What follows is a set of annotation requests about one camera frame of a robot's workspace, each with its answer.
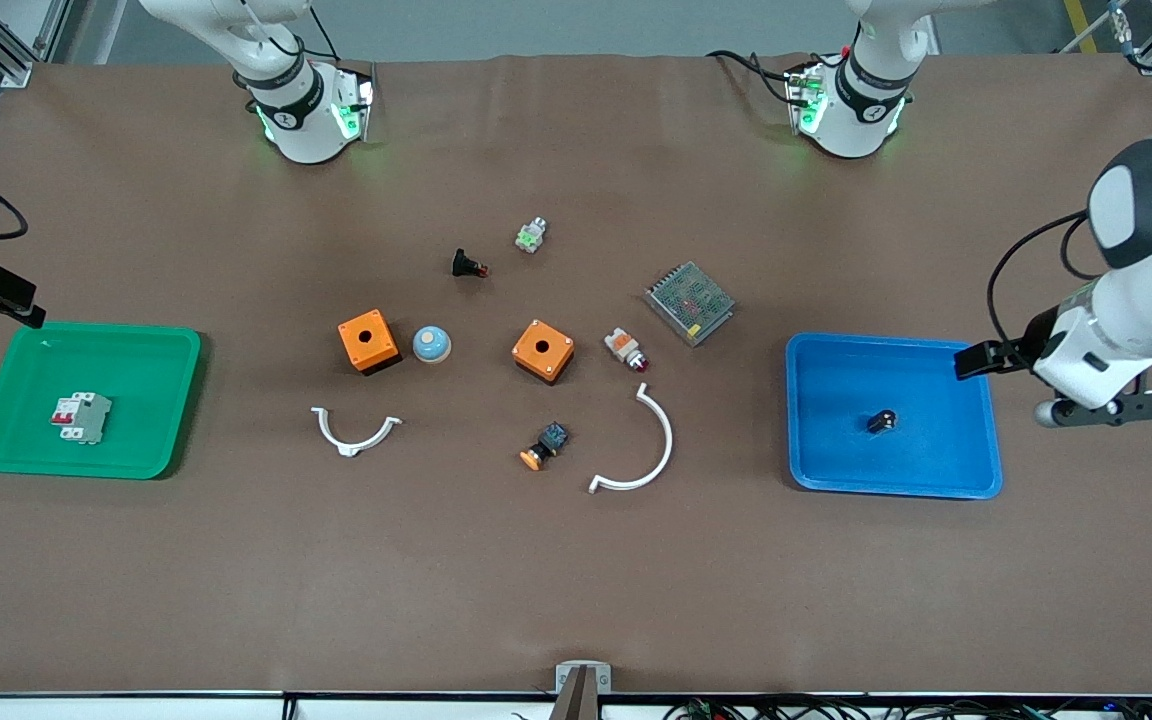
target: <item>orange box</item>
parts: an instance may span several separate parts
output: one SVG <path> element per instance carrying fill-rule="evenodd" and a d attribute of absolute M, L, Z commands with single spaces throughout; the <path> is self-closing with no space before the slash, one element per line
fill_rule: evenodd
<path fill-rule="evenodd" d="M 339 331 L 340 342 L 344 343 L 344 351 L 349 354 L 349 363 L 364 376 L 379 373 L 380 370 L 403 359 L 393 334 L 389 333 L 389 324 L 385 323 L 380 310 L 372 310 L 370 313 L 358 314 L 348 323 L 340 323 Z"/>
<path fill-rule="evenodd" d="M 532 320 L 513 346 L 513 361 L 545 382 L 554 384 L 575 350 L 571 338 L 540 320 Z"/>

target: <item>plastic tray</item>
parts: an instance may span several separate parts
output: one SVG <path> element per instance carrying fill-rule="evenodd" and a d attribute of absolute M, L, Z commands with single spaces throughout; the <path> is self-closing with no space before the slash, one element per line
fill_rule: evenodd
<path fill-rule="evenodd" d="M 0 369 L 0 473 L 156 478 L 177 446 L 200 346 L 189 328 L 20 329 Z M 113 402 L 97 445 L 65 441 L 50 424 L 56 400 L 77 391 Z"/>
<path fill-rule="evenodd" d="M 804 333 L 785 348 L 790 471 L 805 488 L 987 500 L 1002 488 L 990 387 L 965 343 Z M 896 427 L 870 433 L 881 410 Z"/>

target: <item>green tray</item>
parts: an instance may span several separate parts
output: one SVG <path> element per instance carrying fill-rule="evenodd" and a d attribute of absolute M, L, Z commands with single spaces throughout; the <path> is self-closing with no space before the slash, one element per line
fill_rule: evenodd
<path fill-rule="evenodd" d="M 0 369 L 0 473 L 154 479 L 172 464 L 202 342 L 189 328 L 47 323 L 22 328 Z M 97 445 L 60 439 L 56 400 L 109 397 Z"/>

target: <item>yellow line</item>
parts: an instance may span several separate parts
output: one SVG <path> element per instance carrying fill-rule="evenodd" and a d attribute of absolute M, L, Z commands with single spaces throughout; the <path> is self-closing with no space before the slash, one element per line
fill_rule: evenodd
<path fill-rule="evenodd" d="M 1083 12 L 1083 0 L 1064 0 L 1064 14 L 1069 15 L 1069 24 L 1074 26 L 1074 35 L 1087 29 L 1087 14 Z M 1096 41 L 1092 36 L 1083 38 L 1078 44 L 1079 53 L 1096 53 Z"/>

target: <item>brown mat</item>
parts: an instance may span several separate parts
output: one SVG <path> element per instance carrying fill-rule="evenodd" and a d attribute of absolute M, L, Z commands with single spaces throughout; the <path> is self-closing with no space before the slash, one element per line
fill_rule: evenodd
<path fill-rule="evenodd" d="M 1152 424 L 1038 429 L 1044 388 L 996 379 L 988 502 L 799 492 L 785 449 L 794 333 L 988 335 L 998 256 L 1152 132 L 1120 58 L 929 60 L 861 161 L 714 60 L 502 58 L 386 65 L 379 145 L 296 167 L 228 74 L 40 67 L 3 94 L 0 190 L 33 229 L 0 262 L 52 319 L 188 325 L 211 362 L 173 478 L 0 475 L 0 691 L 525 689 L 579 655 L 627 691 L 1152 692 Z M 1002 279 L 1017 332 L 1074 287 L 1056 240 Z M 450 278 L 456 247 L 493 276 Z M 639 297 L 685 260 L 740 302 L 695 351 Z M 442 325 L 450 359 L 358 377 L 335 324 L 372 306 L 403 343 Z M 509 361 L 532 318 L 576 338 L 558 387 Z M 616 325 L 677 447 L 590 497 L 662 448 Z M 346 460 L 310 406 L 347 438 L 407 424 Z M 552 419 L 570 450 L 530 473 Z"/>

